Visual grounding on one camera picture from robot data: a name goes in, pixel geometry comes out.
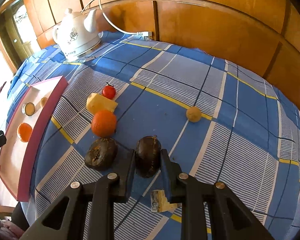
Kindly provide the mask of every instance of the red cherry tomato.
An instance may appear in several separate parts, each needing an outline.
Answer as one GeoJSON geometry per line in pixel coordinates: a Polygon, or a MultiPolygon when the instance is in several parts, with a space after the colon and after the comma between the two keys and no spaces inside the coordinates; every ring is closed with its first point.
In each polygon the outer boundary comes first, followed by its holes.
{"type": "Polygon", "coordinates": [[[102,90],[102,95],[108,99],[113,99],[116,94],[114,86],[107,85],[102,90]]]}

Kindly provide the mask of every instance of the dark brown fruit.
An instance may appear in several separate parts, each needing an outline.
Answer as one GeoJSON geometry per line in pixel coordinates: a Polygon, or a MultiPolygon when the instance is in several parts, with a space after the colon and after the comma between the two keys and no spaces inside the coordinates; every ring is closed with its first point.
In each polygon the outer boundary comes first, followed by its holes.
{"type": "Polygon", "coordinates": [[[118,146],[112,138],[99,138],[90,146],[84,164],[91,169],[108,169],[118,153],[118,146]]]}
{"type": "Polygon", "coordinates": [[[161,143],[156,137],[145,136],[138,141],[136,172],[143,178],[152,177],[160,168],[161,143]]]}

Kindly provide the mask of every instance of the small orange in tray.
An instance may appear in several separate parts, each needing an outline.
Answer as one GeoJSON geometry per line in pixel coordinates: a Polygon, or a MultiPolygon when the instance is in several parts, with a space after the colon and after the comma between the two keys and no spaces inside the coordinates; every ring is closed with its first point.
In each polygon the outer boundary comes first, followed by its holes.
{"type": "Polygon", "coordinates": [[[96,112],[91,122],[92,132],[99,137],[109,137],[117,126],[117,118],[108,110],[100,110],[96,112]]]}
{"type": "Polygon", "coordinates": [[[31,133],[32,127],[28,123],[23,122],[18,126],[17,135],[22,142],[28,142],[31,133]]]}

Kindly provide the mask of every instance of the pink tray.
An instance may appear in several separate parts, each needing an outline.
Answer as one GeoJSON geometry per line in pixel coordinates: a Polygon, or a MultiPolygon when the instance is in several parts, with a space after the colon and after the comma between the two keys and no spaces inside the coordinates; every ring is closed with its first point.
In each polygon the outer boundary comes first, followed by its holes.
{"type": "Polygon", "coordinates": [[[66,79],[60,76],[30,86],[10,120],[5,134],[7,143],[0,150],[0,178],[18,201],[29,200],[35,156],[47,123],[67,85],[66,79]],[[43,97],[48,100],[44,107],[40,107],[43,97]],[[35,105],[36,111],[32,116],[22,113],[22,106],[28,102],[35,105]],[[22,122],[33,128],[27,143],[21,142],[17,136],[18,126],[22,122]]]}

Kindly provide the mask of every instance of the fruit slice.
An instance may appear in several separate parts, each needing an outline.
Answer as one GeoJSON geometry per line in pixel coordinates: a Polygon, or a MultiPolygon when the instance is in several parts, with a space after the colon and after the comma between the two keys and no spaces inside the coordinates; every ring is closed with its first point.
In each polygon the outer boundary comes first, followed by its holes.
{"type": "Polygon", "coordinates": [[[117,102],[96,93],[92,93],[87,99],[87,110],[93,115],[104,109],[113,113],[117,105],[117,102]]]}
{"type": "Polygon", "coordinates": [[[48,100],[48,98],[46,98],[46,97],[41,98],[41,100],[40,100],[40,106],[44,107],[44,105],[46,104],[47,100],[48,100]]]}
{"type": "Polygon", "coordinates": [[[24,115],[31,116],[35,112],[35,106],[33,103],[29,102],[23,105],[22,112],[24,115]]]}
{"type": "Polygon", "coordinates": [[[17,135],[22,142],[28,142],[32,133],[32,127],[23,122],[18,126],[17,135]]]}

